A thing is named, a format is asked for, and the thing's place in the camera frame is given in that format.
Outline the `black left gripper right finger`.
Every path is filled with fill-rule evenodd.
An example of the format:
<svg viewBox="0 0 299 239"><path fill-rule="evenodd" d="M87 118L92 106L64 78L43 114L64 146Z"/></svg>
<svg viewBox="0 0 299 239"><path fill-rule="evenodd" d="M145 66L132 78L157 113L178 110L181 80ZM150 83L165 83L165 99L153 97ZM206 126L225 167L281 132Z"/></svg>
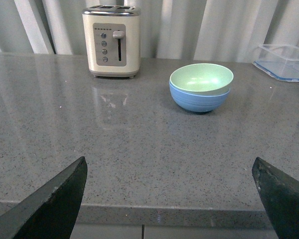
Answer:
<svg viewBox="0 0 299 239"><path fill-rule="evenodd" d="M259 157L252 175L278 238L299 239L299 181Z"/></svg>

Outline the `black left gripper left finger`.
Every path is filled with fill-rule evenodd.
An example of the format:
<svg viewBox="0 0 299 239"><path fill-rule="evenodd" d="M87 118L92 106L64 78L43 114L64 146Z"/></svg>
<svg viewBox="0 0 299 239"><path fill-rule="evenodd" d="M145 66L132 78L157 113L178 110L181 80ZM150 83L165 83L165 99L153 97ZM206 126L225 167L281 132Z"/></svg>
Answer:
<svg viewBox="0 0 299 239"><path fill-rule="evenodd" d="M81 206L87 163L80 157L0 216L0 239L68 239Z"/></svg>

